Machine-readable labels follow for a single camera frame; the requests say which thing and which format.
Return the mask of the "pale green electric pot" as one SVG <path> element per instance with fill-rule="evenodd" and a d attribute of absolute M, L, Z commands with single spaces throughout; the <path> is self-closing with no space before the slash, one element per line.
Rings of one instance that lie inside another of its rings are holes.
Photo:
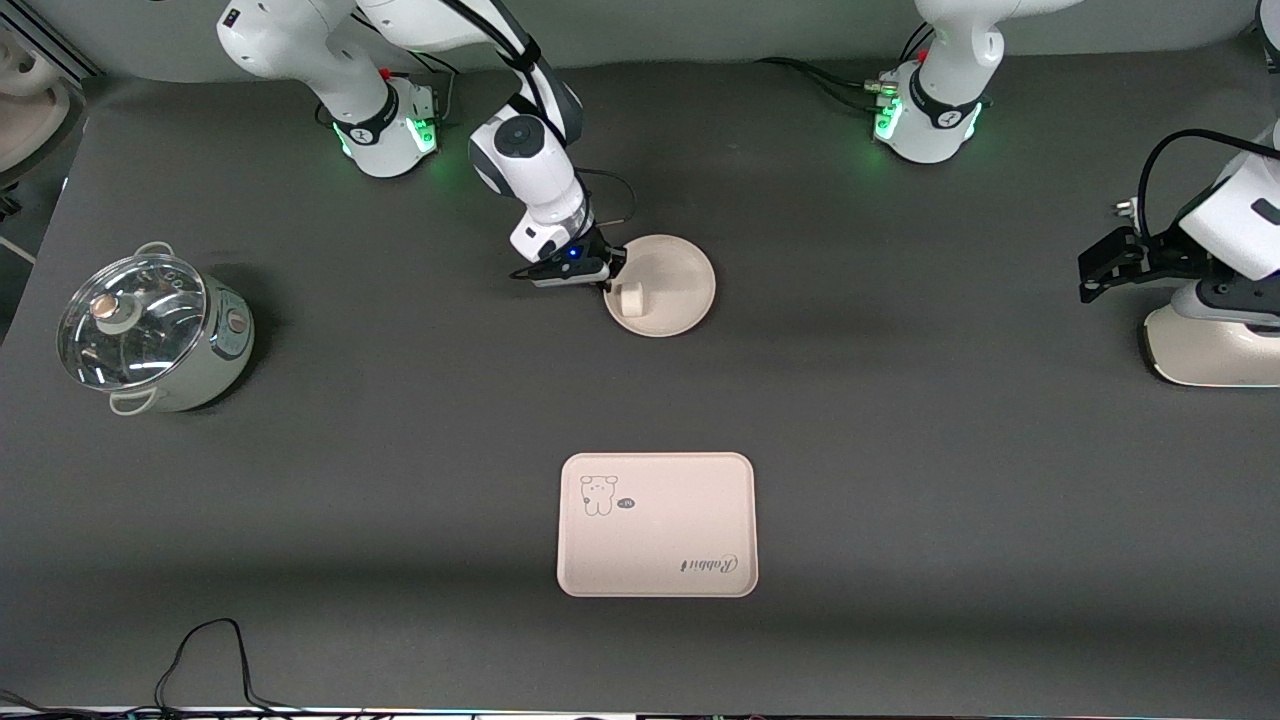
<path fill-rule="evenodd" d="M 142 245 L 136 252 L 177 256 L 173 247 L 164 242 Z M 132 389 L 95 389 L 106 395 L 111 411 L 118 416 L 183 413 L 204 406 L 224 393 L 244 370 L 255 342 L 253 314 L 241 293 L 214 275 L 195 269 L 205 278 L 210 300 L 201 338 L 156 380 Z"/>

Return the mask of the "beige rectangular rabbit tray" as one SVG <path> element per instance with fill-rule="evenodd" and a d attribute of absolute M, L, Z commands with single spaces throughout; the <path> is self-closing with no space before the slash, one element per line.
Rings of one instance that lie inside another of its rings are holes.
<path fill-rule="evenodd" d="M 756 588 L 741 454 L 576 454 L 561 471 L 557 580 L 579 598 L 741 598 Z"/>

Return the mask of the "round beige plate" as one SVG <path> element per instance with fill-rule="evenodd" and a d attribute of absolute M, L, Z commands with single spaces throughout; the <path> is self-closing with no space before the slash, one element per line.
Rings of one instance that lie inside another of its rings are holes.
<path fill-rule="evenodd" d="M 625 245 L 627 261 L 621 283 L 643 283 L 646 311 L 623 318 L 602 291 L 607 311 L 626 331 L 648 338 L 669 338 L 695 328 L 716 300 L 716 269 L 692 242 L 672 234 L 649 234 Z"/>

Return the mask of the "beige round object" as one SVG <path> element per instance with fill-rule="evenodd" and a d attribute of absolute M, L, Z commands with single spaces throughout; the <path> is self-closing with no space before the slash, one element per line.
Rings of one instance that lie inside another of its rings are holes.
<path fill-rule="evenodd" d="M 63 73 L 0 26 L 0 178 L 52 138 L 70 110 Z"/>

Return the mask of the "cream white toaster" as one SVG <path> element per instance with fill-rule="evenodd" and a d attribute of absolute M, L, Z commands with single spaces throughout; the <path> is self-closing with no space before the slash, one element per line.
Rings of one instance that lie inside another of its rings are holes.
<path fill-rule="evenodd" d="M 1167 305 L 1144 319 L 1140 337 L 1149 368 L 1166 382 L 1217 389 L 1280 389 L 1280 334 L 1185 318 Z"/>

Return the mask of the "aluminium frame rail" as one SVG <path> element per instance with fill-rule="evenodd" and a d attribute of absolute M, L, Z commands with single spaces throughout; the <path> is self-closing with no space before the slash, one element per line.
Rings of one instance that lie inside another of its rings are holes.
<path fill-rule="evenodd" d="M 0 0 L 0 27 L 27 51 L 50 63 L 76 85 L 104 76 L 104 69 L 42 18 L 27 0 Z"/>

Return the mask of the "glass pot lid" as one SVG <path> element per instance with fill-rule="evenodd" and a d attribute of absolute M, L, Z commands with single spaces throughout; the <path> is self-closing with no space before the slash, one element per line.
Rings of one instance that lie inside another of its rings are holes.
<path fill-rule="evenodd" d="M 145 386 L 196 346 L 209 307 L 209 286 L 192 265 L 166 252 L 136 252 L 76 291 L 58 323 L 59 360 L 91 389 Z"/>

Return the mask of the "dark grey table mat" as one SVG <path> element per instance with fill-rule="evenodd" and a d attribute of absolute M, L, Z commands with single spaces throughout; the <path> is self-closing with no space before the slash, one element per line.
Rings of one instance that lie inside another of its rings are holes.
<path fill-rule="evenodd" d="M 0 343 L 0 688 L 148 701 L 239 621 L 288 705 L 1280 717 L 1280 393 L 1155 379 L 1149 284 L 1076 299 L 1165 135 L 1274 119 L 1249 38 L 1009 58 L 913 167 L 763 64 L 568 70 L 573 147 L 716 264 L 692 333 L 508 279 L 521 210 L 457 136 L 358 173 L 297 85 L 100 81 Z M 248 304 L 214 401 L 118 416 L 55 348 L 169 243 Z M 741 598 L 557 580 L 576 454 L 748 457 Z"/>

